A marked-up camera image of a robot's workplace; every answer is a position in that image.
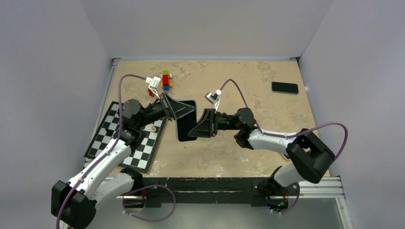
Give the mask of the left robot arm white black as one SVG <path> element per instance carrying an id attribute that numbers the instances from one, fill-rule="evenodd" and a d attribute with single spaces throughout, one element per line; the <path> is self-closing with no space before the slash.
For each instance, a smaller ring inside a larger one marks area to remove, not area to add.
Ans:
<path id="1" fill-rule="evenodd" d="M 119 102 L 118 129 L 105 149 L 69 181 L 57 181 L 52 187 L 51 213 L 56 217 L 56 228 L 85 229 L 107 200 L 126 193 L 137 195 L 150 188 L 135 170 L 123 169 L 112 180 L 105 179 L 141 145 L 146 135 L 143 127 L 162 118 L 179 120 L 195 110 L 194 105 L 166 93 L 147 107 L 136 99 Z"/>

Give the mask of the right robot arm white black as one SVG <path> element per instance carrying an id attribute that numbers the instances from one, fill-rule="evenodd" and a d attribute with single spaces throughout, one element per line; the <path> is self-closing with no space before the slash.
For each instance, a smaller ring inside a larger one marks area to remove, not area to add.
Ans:
<path id="1" fill-rule="evenodd" d="M 288 156 L 291 164 L 278 168 L 268 181 L 268 188 L 280 194 L 287 186 L 300 181 L 320 182 L 335 160 L 335 154 L 310 130 L 298 133 L 259 130 L 249 108 L 240 108 L 234 115 L 204 109 L 200 120 L 188 132 L 189 137 L 210 138 L 219 130 L 236 130 L 236 143 L 241 148 L 263 149 Z"/>

